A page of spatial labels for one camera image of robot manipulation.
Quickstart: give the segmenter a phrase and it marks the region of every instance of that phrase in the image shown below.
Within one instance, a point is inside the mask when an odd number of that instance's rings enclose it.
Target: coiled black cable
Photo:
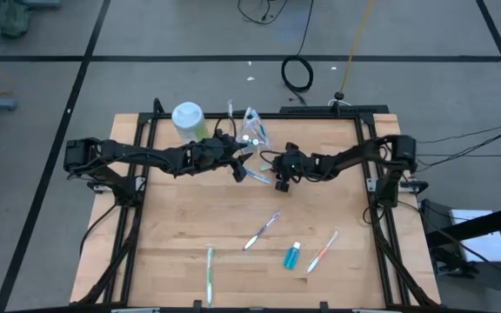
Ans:
[[[299,48],[299,51],[297,52],[297,54],[295,56],[286,57],[284,59],[284,61],[282,62],[282,79],[284,80],[284,84],[293,93],[293,95],[295,95],[298,98],[299,102],[302,105],[307,105],[307,104],[306,104],[306,101],[303,99],[303,97],[298,95],[298,92],[307,92],[311,88],[312,81],[314,79],[314,72],[312,71],[311,65],[305,59],[303,59],[302,57],[299,56],[299,54],[301,54],[301,50],[303,49],[304,39],[306,38],[306,33],[309,30],[309,23],[311,22],[311,13],[312,13],[312,5],[313,4],[314,4],[314,0],[311,0],[311,7],[309,8],[309,17],[306,20],[306,26],[304,28],[303,40],[301,41],[301,47]],[[287,76],[285,75],[285,66],[287,65],[287,63],[289,61],[300,62],[306,68],[306,70],[309,72],[309,81],[305,86],[297,87],[297,86],[293,85],[292,83],[290,83],[289,80],[287,79]]]

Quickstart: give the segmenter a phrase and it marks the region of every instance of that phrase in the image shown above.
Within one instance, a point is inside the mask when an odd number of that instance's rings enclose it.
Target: metal clamp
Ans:
[[[135,190],[139,190],[139,191],[142,191],[146,188],[146,186],[142,186],[141,185],[146,181],[146,178],[144,177],[136,177],[136,186],[135,186]],[[104,185],[104,184],[99,184],[99,183],[94,183],[90,186],[92,188],[92,190],[94,190],[94,192],[96,192],[97,194],[101,194],[103,193],[104,191],[111,191],[111,188]]]
[[[366,179],[366,190],[368,192],[376,192],[377,178],[367,178]],[[397,192],[411,193],[413,195],[418,195],[428,188],[427,182],[418,181],[416,179],[409,179],[409,182],[400,182]]]

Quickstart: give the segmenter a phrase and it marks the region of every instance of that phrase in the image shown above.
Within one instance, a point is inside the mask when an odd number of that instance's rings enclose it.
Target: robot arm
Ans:
[[[380,149],[391,144],[391,160],[380,156]],[[301,178],[310,182],[327,182],[337,177],[339,172],[363,161],[381,164],[387,171],[377,180],[376,198],[383,205],[397,205],[397,189],[404,170],[414,172],[416,142],[404,135],[390,135],[367,140],[335,156],[312,153],[306,156],[294,143],[285,145],[285,152],[274,157],[272,170],[276,173],[276,190],[287,192],[288,182],[300,182]]]
[[[222,134],[221,130],[217,130],[212,138],[166,150],[146,149],[114,140],[85,138],[67,142],[63,168],[70,176],[90,176],[92,181],[88,186],[91,189],[98,192],[98,188],[108,187],[113,191],[117,203],[125,205],[131,203],[141,187],[137,186],[136,179],[120,176],[110,169],[108,165],[111,163],[153,166],[173,176],[193,176],[229,165],[233,169],[235,181],[241,182],[246,176],[243,163],[251,154],[234,155],[244,147],[246,144],[238,143],[234,137]]]

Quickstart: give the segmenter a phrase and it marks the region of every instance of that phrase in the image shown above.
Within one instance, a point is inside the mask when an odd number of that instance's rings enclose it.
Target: concrete floor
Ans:
[[[77,56],[63,62],[0,62],[15,79],[13,112],[0,111],[0,287],[50,146],[70,96],[103,0],[64,0],[60,10],[35,12],[29,33],[4,39],[2,56]],[[246,0],[250,11],[258,0]],[[278,8],[280,1],[272,3]],[[303,55],[349,53],[367,1],[316,1]],[[111,0],[95,56],[290,55],[299,47],[308,0],[290,0],[269,26],[245,23],[232,0]],[[487,6],[501,35],[501,2]],[[392,0],[375,3],[358,55],[499,56],[476,2]],[[277,112],[292,94],[280,62],[92,62],[66,138],[107,137],[117,113],[148,111],[159,97],[166,111],[184,101],[205,111],[251,105]],[[339,88],[345,64],[313,62],[314,84],[304,95],[325,105]],[[295,84],[305,80],[288,67]],[[4,85],[0,80],[0,89]],[[501,63],[356,62],[346,87],[354,104],[387,104],[402,132],[430,140],[501,125]],[[419,154],[453,154],[483,134],[434,145]],[[501,140],[475,154],[501,154]],[[67,304],[93,194],[68,182],[62,155],[50,180],[9,310]],[[438,160],[421,156],[426,162]],[[501,156],[465,157],[418,175],[424,196],[457,208],[501,208]],[[501,311],[501,293],[468,281],[439,278],[444,304]]]

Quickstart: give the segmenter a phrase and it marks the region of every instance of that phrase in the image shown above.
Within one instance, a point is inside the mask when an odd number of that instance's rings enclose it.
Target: wooden table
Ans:
[[[117,115],[110,138],[132,143],[136,121],[137,115]],[[208,122],[212,129],[216,121]],[[395,115],[375,115],[375,122],[379,136],[399,133]],[[286,142],[293,142],[306,154],[333,155],[357,144],[352,121],[264,120],[264,125],[274,150],[283,151]],[[159,120],[155,149],[180,144],[171,120]],[[128,166],[115,163],[111,168],[126,175]],[[399,199],[416,206],[413,195],[400,195]],[[111,193],[97,195],[90,223],[112,203]],[[196,299],[206,303],[206,251],[211,244],[216,249],[212,261],[215,307],[318,308],[319,302],[327,301],[331,308],[383,308],[372,229],[362,221],[366,207],[360,165],[342,171],[328,183],[291,183],[288,194],[249,176],[235,183],[228,168],[177,179],[151,169],[129,305],[190,307]],[[281,217],[249,251],[242,252],[245,243],[278,210]],[[84,296],[108,265],[118,211],[88,237],[71,301]],[[428,296],[439,302],[418,213],[404,205],[393,211],[405,267]],[[305,276],[308,262],[335,228],[340,229],[338,240]],[[302,244],[301,257],[291,271],[282,263],[295,241]],[[388,268],[394,303],[399,303],[389,262]],[[120,269],[116,290],[120,290],[122,278]]]

